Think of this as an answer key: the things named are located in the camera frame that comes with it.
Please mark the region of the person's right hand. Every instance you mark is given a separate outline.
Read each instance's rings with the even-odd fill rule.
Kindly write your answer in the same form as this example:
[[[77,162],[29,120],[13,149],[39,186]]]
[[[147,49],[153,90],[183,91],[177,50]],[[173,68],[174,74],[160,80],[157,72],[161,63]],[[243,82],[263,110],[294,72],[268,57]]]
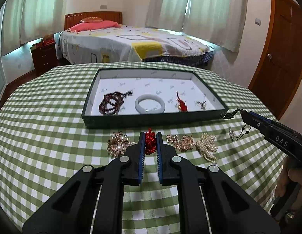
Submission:
[[[298,192],[297,199],[291,206],[291,210],[298,211],[302,206],[302,169],[294,167],[294,160],[290,157],[286,157],[283,162],[282,171],[278,177],[275,197],[283,197],[286,192],[286,186],[289,181],[296,182],[301,185]]]

